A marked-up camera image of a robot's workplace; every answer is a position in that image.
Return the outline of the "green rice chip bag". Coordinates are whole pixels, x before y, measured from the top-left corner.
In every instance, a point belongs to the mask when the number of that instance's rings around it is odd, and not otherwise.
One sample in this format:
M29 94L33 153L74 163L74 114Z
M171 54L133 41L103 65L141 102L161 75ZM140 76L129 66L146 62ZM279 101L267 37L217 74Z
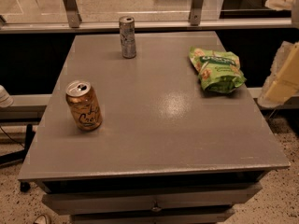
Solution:
M198 78L204 91L227 94L246 82L240 68L239 57L231 51L190 47L189 58L198 72Z

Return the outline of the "grey drawer cabinet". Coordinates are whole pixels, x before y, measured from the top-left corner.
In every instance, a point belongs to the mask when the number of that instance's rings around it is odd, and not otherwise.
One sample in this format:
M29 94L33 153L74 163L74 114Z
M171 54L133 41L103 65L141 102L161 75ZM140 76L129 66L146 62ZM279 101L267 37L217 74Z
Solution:
M80 35L21 167L20 179L73 224L197 224L225 220L288 166L248 89L201 90L190 47L218 50L212 32L139 34L133 59L117 35ZM93 86L102 123L76 124L69 83Z

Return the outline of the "orange LaCroix can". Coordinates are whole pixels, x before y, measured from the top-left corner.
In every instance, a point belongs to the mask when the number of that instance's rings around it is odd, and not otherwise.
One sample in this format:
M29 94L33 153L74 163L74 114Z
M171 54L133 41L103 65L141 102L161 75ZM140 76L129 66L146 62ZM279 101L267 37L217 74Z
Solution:
M82 131L92 131L101 125L101 109L90 82L75 80L69 83L65 90L65 99L74 121Z

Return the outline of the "tall silver drink can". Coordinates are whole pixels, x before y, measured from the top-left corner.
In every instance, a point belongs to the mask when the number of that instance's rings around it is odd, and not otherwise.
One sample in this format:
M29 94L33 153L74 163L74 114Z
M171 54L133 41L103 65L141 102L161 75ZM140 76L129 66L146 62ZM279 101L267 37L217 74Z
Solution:
M132 59L136 56L135 20L131 16L119 18L122 56Z

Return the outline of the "metal window railing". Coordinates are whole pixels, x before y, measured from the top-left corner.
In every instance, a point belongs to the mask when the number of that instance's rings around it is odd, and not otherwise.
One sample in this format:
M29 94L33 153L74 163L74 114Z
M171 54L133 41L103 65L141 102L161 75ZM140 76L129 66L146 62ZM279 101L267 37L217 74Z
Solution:
M190 0L0 0L3 33L115 31L119 18L132 16L138 30L292 28L290 18L222 19L224 0L204 0L200 21L192 25Z

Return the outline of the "white cup stack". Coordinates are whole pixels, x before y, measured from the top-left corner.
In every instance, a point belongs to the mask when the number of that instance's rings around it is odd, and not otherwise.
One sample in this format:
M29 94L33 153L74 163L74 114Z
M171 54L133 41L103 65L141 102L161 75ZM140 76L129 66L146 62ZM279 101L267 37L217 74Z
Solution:
M0 85L0 107L5 108L13 104L13 98L9 95L7 90Z

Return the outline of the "white shoe tip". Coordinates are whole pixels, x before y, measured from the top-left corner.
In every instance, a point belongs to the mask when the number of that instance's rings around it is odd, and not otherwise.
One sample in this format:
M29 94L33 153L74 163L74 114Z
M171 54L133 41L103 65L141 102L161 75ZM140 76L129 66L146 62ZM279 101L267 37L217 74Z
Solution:
M43 215L38 216L34 220L33 224L51 224L51 219L48 215L43 214Z

